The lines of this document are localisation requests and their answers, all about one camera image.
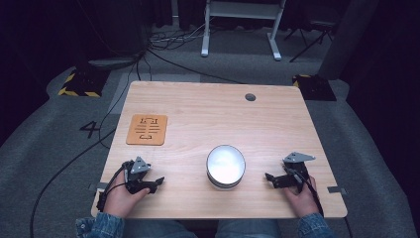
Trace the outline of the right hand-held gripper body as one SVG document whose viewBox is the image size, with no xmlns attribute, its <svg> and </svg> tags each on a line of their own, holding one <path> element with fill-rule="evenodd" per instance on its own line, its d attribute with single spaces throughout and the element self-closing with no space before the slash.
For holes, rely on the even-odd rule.
<svg viewBox="0 0 420 238">
<path fill-rule="evenodd" d="M 283 159 L 283 168 L 293 180 L 293 186 L 297 187 L 298 192 L 302 191 L 303 185 L 309 180 L 305 163 L 314 159 L 314 156 L 298 152 L 292 152 Z"/>
</svg>

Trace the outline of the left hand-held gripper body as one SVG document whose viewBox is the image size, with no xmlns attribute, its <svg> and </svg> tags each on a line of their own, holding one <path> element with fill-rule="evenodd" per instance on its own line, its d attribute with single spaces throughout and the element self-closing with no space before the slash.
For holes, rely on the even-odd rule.
<svg viewBox="0 0 420 238">
<path fill-rule="evenodd" d="M 125 162 L 123 168 L 125 186 L 130 194 L 135 194 L 148 187 L 143 178 L 151 169 L 151 165 L 147 164 L 141 157 L 137 157 L 134 161 Z"/>
</svg>

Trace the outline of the person's left hand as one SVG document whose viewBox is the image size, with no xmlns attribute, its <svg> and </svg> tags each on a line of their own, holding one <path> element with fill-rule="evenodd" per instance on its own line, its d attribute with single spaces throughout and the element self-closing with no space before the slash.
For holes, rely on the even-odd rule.
<svg viewBox="0 0 420 238">
<path fill-rule="evenodd" d="M 124 173 L 119 172 L 115 180 L 112 182 L 113 189 L 108 192 L 103 209 L 105 213 L 120 218 L 126 218 L 137 203 L 150 192 L 148 188 L 144 188 L 135 194 L 131 194 L 123 185 L 124 181 Z"/>
</svg>

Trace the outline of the person's right hand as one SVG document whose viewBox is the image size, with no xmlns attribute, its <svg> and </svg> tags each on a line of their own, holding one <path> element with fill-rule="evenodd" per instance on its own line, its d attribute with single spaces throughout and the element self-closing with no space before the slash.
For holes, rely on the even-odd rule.
<svg viewBox="0 0 420 238">
<path fill-rule="evenodd" d="M 294 193 L 289 187 L 284 188 L 282 191 L 297 217 L 302 218 L 320 212 L 315 198 L 307 184 L 302 187 L 300 193 Z"/>
</svg>

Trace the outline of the white round bowl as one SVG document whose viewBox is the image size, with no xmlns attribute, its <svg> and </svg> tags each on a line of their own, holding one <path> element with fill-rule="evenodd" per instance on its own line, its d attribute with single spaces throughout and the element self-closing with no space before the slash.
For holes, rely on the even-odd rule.
<svg viewBox="0 0 420 238">
<path fill-rule="evenodd" d="M 238 185 L 246 170 L 243 154 L 231 145 L 215 147 L 206 161 L 207 177 L 218 189 L 229 190 Z"/>
</svg>

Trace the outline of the orange square mat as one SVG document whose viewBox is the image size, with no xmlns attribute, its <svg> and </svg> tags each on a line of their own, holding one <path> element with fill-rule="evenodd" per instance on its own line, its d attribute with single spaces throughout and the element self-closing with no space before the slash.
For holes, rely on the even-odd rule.
<svg viewBox="0 0 420 238">
<path fill-rule="evenodd" d="M 128 145 L 161 146 L 164 144 L 166 115 L 135 114 L 126 139 Z"/>
</svg>

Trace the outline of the black yellow striped floor plate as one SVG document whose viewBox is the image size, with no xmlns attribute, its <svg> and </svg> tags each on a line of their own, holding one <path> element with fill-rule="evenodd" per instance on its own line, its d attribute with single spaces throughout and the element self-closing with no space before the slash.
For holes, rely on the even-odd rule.
<svg viewBox="0 0 420 238">
<path fill-rule="evenodd" d="M 58 95 L 101 97 L 109 74 L 109 70 L 74 69 L 64 81 Z"/>
<path fill-rule="evenodd" d="M 292 77 L 292 85 L 300 89 L 305 100 L 337 100 L 329 81 L 318 75 L 296 74 Z"/>
</svg>

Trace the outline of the black stand with grey base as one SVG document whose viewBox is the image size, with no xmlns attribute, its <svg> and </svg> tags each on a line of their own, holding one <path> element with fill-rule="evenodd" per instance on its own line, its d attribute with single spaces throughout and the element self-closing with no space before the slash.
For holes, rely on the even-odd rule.
<svg viewBox="0 0 420 238">
<path fill-rule="evenodd" d="M 102 68 L 136 63 L 146 52 L 151 26 L 144 0 L 87 0 L 85 17 L 106 55 L 93 61 Z"/>
</svg>

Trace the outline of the black tripod stand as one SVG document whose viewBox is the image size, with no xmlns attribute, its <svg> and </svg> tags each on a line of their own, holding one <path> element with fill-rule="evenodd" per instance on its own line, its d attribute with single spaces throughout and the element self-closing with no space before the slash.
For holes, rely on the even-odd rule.
<svg viewBox="0 0 420 238">
<path fill-rule="evenodd" d="M 288 40 L 296 31 L 300 33 L 300 36 L 305 44 L 305 48 L 301 50 L 297 55 L 295 55 L 290 62 L 294 62 L 297 60 L 301 55 L 306 53 L 311 47 L 313 47 L 315 44 L 321 44 L 323 42 L 323 39 L 325 36 L 327 36 L 329 39 L 332 39 L 330 33 L 334 30 L 334 28 L 337 26 L 336 21 L 332 20 L 315 20 L 315 19 L 306 19 L 302 21 L 302 27 L 293 29 L 284 39 Z M 318 36 L 312 43 L 308 44 L 306 42 L 306 38 L 303 34 L 303 31 L 318 31 L 321 33 L 320 36 Z"/>
</svg>

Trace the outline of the grey pillar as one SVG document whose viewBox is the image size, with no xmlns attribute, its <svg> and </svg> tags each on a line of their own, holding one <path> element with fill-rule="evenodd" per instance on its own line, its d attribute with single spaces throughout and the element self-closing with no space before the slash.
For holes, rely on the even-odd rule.
<svg viewBox="0 0 420 238">
<path fill-rule="evenodd" d="M 318 70 L 320 77 L 327 80 L 340 78 L 368 27 L 378 2 L 379 0 L 352 0 L 350 2 L 333 43 Z"/>
</svg>

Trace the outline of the white metal desk frame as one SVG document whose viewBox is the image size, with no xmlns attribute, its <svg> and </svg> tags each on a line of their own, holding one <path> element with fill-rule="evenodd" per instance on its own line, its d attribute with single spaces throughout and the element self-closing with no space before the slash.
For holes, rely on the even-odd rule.
<svg viewBox="0 0 420 238">
<path fill-rule="evenodd" d="M 281 60 L 282 56 L 276 44 L 276 34 L 286 0 L 279 0 L 275 4 L 264 3 L 243 3 L 243 2 L 221 2 L 206 0 L 204 12 L 204 35 L 202 40 L 201 55 L 206 58 L 209 55 L 210 43 L 210 19 L 212 17 L 245 18 L 259 20 L 273 20 L 270 33 L 267 33 L 267 40 L 270 45 L 273 58 Z"/>
</svg>

